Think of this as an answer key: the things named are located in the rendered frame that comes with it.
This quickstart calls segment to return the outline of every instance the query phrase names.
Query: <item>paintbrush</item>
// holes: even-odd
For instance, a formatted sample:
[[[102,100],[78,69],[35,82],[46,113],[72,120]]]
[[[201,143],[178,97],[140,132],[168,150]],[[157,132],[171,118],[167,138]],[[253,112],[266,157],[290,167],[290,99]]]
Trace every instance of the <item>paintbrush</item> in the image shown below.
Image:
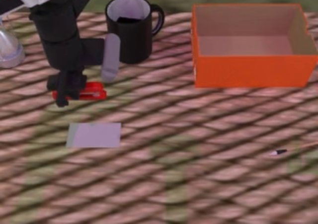
[[[318,145],[318,141],[302,145],[301,149],[302,148],[309,148],[309,147],[316,146],[316,145]],[[280,154],[286,153],[288,151],[299,150],[299,149],[300,149],[299,147],[298,148],[292,148],[292,149],[277,149],[277,150],[273,151],[272,153],[270,153],[270,155],[271,156],[276,156],[276,155],[280,155]]]

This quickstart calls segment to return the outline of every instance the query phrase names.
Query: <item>orange box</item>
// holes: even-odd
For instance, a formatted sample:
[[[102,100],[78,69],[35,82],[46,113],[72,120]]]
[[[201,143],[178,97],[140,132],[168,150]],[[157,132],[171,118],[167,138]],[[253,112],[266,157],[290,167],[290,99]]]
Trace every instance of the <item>orange box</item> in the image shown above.
[[[195,4],[195,87],[303,87],[318,52],[299,4]]]

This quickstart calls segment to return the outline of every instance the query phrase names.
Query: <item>black mug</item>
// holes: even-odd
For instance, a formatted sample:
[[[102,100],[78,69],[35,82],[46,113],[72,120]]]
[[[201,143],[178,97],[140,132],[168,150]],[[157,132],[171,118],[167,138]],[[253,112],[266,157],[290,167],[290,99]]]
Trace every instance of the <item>black mug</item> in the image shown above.
[[[159,14],[153,28],[152,13]],[[111,0],[105,8],[108,32],[120,38],[120,62],[138,64],[153,50],[153,36],[164,24],[163,9],[147,0]]]

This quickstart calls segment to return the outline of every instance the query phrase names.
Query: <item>red marking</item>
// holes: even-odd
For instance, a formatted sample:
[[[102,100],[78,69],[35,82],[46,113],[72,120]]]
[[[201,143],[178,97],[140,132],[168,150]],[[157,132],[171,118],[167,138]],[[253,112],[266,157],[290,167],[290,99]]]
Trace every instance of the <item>red marking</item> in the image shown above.
[[[56,100],[57,92],[52,92],[53,99]],[[104,86],[100,82],[88,82],[84,90],[80,91],[80,100],[104,100],[106,98],[106,91]]]

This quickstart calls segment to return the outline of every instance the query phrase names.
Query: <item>brick texture tabletop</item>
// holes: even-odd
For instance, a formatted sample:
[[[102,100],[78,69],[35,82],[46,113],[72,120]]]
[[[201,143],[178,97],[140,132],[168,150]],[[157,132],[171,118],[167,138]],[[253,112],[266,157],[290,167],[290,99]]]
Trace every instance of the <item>brick texture tabletop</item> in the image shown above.
[[[10,15],[27,57],[0,70],[1,224],[317,223],[318,155],[269,153],[318,141],[318,71],[304,89],[195,89],[190,19],[168,15],[106,100],[57,108],[33,23]],[[104,20],[83,13],[81,36],[103,38]],[[100,81],[98,66],[85,74]],[[66,148],[71,122],[121,122],[121,145]]]

